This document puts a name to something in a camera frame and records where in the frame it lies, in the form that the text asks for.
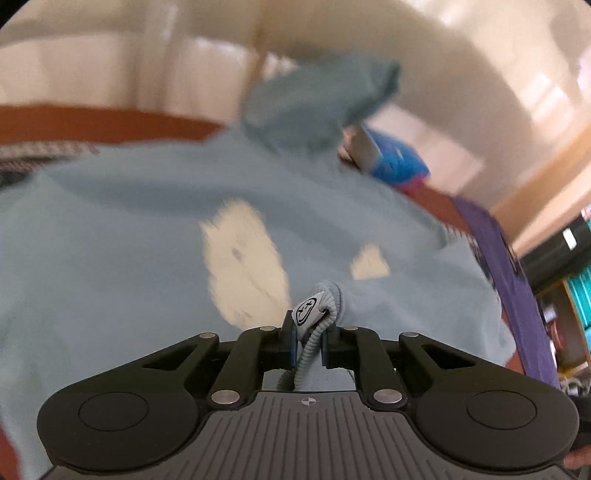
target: hoodie hood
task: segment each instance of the hoodie hood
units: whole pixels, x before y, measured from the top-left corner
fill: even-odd
[[[240,125],[272,151],[316,156],[335,150],[343,128],[371,116],[398,90],[400,65],[361,54],[333,55],[257,84]]]

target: gray ribbed gripper pad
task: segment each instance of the gray ribbed gripper pad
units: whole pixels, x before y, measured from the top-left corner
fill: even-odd
[[[198,437],[159,465],[110,476],[58,466],[44,480],[562,480],[557,466],[491,475],[434,453],[400,413],[367,408],[355,392],[260,392],[213,413]]]

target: white stain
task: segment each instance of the white stain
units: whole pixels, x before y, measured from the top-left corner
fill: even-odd
[[[351,276],[355,280],[384,278],[389,275],[390,266],[376,244],[365,244],[351,262]]]
[[[222,317],[241,330],[280,326],[291,307],[289,278],[260,214],[233,200],[200,227],[209,291]]]

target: human hand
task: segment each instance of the human hand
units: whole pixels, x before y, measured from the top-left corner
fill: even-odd
[[[576,470],[577,468],[591,465],[591,445],[585,445],[579,450],[570,452],[564,457],[563,465],[568,470]]]

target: light blue hoodie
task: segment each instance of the light blue hoodie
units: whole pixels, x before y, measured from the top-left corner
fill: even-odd
[[[50,466],[35,418],[52,393],[199,332],[279,325],[321,280],[343,325],[508,360],[469,246],[337,159],[397,81],[396,62],[332,57],[260,84],[206,144],[104,148],[0,194],[0,416],[23,480]]]

